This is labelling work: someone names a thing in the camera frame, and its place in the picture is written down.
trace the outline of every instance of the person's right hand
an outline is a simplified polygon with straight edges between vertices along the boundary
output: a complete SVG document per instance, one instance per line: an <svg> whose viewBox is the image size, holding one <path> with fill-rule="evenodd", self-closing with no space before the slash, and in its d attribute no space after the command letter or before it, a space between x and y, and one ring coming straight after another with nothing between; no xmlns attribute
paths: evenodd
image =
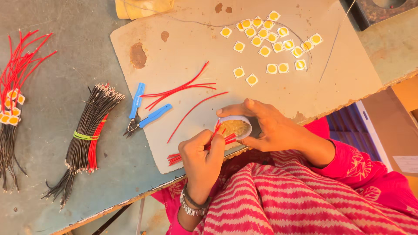
<svg viewBox="0 0 418 235"><path fill-rule="evenodd" d="M218 117L245 115L256 117L262 132L258 138L248 136L238 142L263 152L299 149L310 132L283 116L274 106L245 99L243 103L228 105L216 111Z"/></svg>

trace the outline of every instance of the cloth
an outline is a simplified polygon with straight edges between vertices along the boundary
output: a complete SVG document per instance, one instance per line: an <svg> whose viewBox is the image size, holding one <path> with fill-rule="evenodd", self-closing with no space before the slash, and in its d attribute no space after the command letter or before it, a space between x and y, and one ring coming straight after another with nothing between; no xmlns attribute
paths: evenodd
<svg viewBox="0 0 418 235"><path fill-rule="evenodd" d="M324 118L305 127L329 139ZM193 234L418 234L418 200L407 179L332 142L335 157L324 169L296 150L248 151L228 160ZM177 220L185 183L152 195L166 206L167 234L192 234Z"/></svg>
<svg viewBox="0 0 418 235"><path fill-rule="evenodd" d="M115 6L119 19L134 20L171 10L174 0L115 0Z"/></svg>

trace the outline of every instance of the workbench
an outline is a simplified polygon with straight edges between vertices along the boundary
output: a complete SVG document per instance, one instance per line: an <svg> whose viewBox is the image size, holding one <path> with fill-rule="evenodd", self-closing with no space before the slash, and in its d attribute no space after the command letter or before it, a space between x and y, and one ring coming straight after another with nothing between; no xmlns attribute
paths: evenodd
<svg viewBox="0 0 418 235"><path fill-rule="evenodd" d="M113 0L3 0L0 18L1 69L10 57L7 34L16 40L19 29L24 33L35 29L40 29L40 34L54 32L40 53L44 56L58 50L25 84L27 101L15 154L29 178L19 172L20 193L0 195L0 233L62 234L183 177L183 169L159 173L143 131L129 139L122 136L129 123L132 98L109 35L130 20L117 18ZM418 74L416 22L418 9L413 9L357 32L382 89ZM89 96L87 85L108 80L127 98L110 113L98 141L101 169L76 178L74 192L59 213L59 202L39 200L47 190L45 180L54 185L66 170L65 154L85 106L82 100ZM239 149L226 154L239 154Z"/></svg>

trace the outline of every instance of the thin gray wire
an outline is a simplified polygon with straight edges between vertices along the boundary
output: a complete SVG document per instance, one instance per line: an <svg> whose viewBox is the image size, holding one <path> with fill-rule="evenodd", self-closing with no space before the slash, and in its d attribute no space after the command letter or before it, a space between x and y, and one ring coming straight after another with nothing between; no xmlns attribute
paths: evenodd
<svg viewBox="0 0 418 235"><path fill-rule="evenodd" d="M159 11L156 11L156 10L152 10L152 9L147 9L147 8L142 8L142 7L139 7L139 6L136 6L136 5L134 5L134 4L132 4L132 3L128 3L128 2L126 2L125 0L122 0L123 2L124 2L124 4L128 4L128 5L130 5L130 6L133 6L133 7L136 7L136 8L139 8L139 9L142 9L142 10L150 10L150 11L153 11L153 12L155 12L155 13L159 13L159 14L162 14L162 15L165 15L165 16L167 16L167 17L170 17L170 18L172 18L172 19L174 19L174 20L178 20L178 21L180 21L180 22L184 22L184 23L197 23L197 24L201 24L201 25L204 25L204 26L211 26L211 27L225 27L225 26L234 26L234 25L236 25L236 24L238 24L239 22L241 22L241 21L238 21L238 22L236 22L236 23L232 23L232 24L227 24L227 25L220 25L220 26L216 26L216 25L211 25L211 24L206 24L206 23L202 23L202 22L198 22L198 21L189 21L189 20L180 20L180 19L177 19L177 18L175 18L175 17L173 17L173 16L171 16L171 15L167 15L167 14L164 14L164 13L162 13L162 12L159 12ZM299 35L297 35L290 27L288 27L288 26L286 26L286 25L284 25L284 24L282 24L282 23L279 23L279 22L275 22L275 23L277 23L277 24L279 24L279 25L281 25L281 26L283 26L283 27L286 27L286 28L288 28L288 30L290 31L290 32L292 32L300 41L301 41L301 43L304 43L304 41L302 40L302 38L300 38L299 37ZM309 52L309 57L310 57L310 61L311 61L311 63L310 63L310 65L309 65L309 67L306 69L306 72L308 71L308 69L312 66L312 63L313 63L313 58L312 58L312 53L311 53L311 51L309 50L308 51Z"/></svg>
<svg viewBox="0 0 418 235"><path fill-rule="evenodd" d="M335 35L334 42L332 43L332 47L331 47L331 51L329 52L328 60L326 61L324 71L322 72L321 78L319 79L319 82L318 82L318 83L320 83L320 82L321 82L322 77L324 76L324 73L325 73L326 67L328 66L329 59L331 58L332 50L334 49L335 41L337 40L337 37L338 37L339 30L340 30L340 28L341 28L341 26L342 26L342 24L343 24L343 22L344 22L345 18L347 17L348 12L350 12L351 7L354 5L354 2L356 2L356 0L354 0L354 1L353 1L353 3L351 4L350 8L348 8L348 11L347 11L347 13L346 13L346 14L345 14L345 16L344 16L344 19L341 21L340 25L338 26L338 29L337 29L337 34Z"/></svg>

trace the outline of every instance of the green rubber band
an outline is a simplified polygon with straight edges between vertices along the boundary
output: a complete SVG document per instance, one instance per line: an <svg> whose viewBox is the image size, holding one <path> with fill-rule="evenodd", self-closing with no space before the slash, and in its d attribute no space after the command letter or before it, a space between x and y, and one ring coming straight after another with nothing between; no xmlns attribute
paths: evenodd
<svg viewBox="0 0 418 235"><path fill-rule="evenodd" d="M74 131L74 135L75 138L80 139L80 140L98 140L100 135L97 136L87 136L87 135L83 135L78 133L77 131Z"/></svg>

